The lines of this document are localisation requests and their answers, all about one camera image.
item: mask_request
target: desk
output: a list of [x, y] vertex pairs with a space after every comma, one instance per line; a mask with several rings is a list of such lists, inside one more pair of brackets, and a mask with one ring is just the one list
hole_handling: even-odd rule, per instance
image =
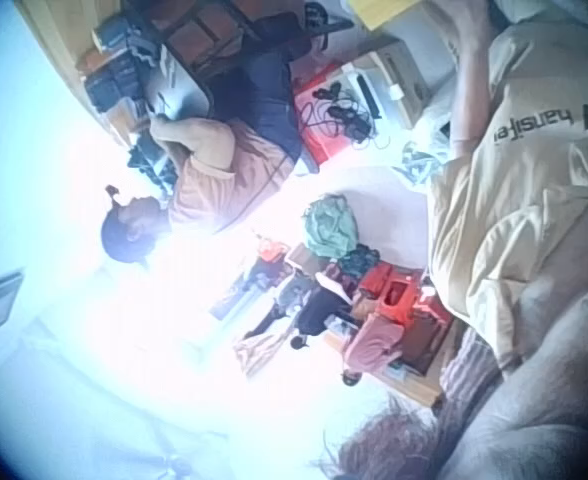
[[[372, 300], [356, 301], [352, 310], [352, 316], [357, 319], [367, 316], [370, 311], [373, 311], [375, 303], [376, 302]], [[425, 376], [417, 375], [408, 371], [402, 379], [394, 378], [386, 372], [375, 374], [374, 377], [393, 390], [415, 400], [421, 405], [431, 407], [434, 400], [436, 400], [442, 392], [439, 382], [441, 370], [444, 366], [447, 350], [454, 346], [455, 335], [455, 329], [450, 327]], [[339, 335], [327, 331], [324, 334], [323, 339], [334, 350], [341, 352], [344, 339]]]

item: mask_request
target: clothes pile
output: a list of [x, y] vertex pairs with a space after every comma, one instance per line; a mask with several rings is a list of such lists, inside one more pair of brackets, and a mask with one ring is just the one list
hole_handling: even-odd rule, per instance
[[360, 282], [365, 274], [381, 261], [381, 254], [366, 245], [359, 243], [354, 250], [349, 252], [337, 262], [343, 275], [352, 277], [356, 283]]
[[358, 228], [344, 195], [328, 194], [303, 215], [305, 246], [319, 257], [342, 258], [356, 248]]

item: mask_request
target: black shoe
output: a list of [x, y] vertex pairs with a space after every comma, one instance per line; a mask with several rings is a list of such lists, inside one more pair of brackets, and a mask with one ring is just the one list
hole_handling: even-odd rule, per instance
[[[325, 10], [325, 7], [318, 2], [305, 3], [305, 28], [318, 28], [327, 25], [330, 17]], [[321, 52], [327, 49], [329, 42], [328, 34], [323, 35], [323, 42], [321, 43]]]

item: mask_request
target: floor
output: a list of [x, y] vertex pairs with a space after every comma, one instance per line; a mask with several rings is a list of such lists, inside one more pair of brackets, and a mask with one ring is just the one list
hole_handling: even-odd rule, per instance
[[[328, 10], [342, 15], [340, 3], [325, 0]], [[391, 22], [385, 34], [403, 38], [432, 89], [451, 74], [451, 61], [429, 30], [420, 12], [411, 11]], [[362, 51], [371, 36], [362, 27], [332, 37], [326, 57], [349, 59]], [[255, 229], [287, 242], [302, 236], [300, 215], [306, 205], [325, 192], [343, 193], [356, 217], [360, 240], [381, 251], [387, 261], [424, 267], [427, 263], [427, 207], [425, 197], [404, 187], [389, 168], [369, 166], [364, 152], [346, 152], [323, 165], [318, 175], [291, 178], [282, 192], [252, 219]], [[269, 299], [233, 325], [211, 359], [212, 374], [229, 372], [231, 342], [256, 323], [269, 308]], [[325, 478], [317, 463], [329, 461], [341, 442], [369, 416], [380, 411], [390, 391], [373, 378], [357, 387], [340, 380], [340, 356], [322, 340], [294, 351], [287, 345], [249, 382], [243, 405], [234, 415], [233, 464], [239, 479]], [[408, 408], [418, 409], [426, 423], [427, 409], [396, 396]]]

